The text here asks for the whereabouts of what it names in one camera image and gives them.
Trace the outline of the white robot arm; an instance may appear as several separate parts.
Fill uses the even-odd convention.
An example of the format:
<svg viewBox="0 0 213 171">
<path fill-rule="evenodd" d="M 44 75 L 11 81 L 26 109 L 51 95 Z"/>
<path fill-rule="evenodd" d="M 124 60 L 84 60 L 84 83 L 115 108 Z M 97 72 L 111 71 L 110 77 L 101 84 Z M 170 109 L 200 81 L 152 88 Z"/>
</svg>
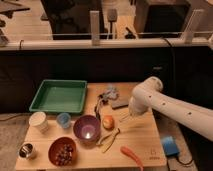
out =
<svg viewBox="0 0 213 171">
<path fill-rule="evenodd" d="M 213 110 L 162 94 L 163 83 L 149 77 L 133 88 L 129 101 L 131 116 L 143 115 L 152 108 L 213 141 Z"/>
</svg>

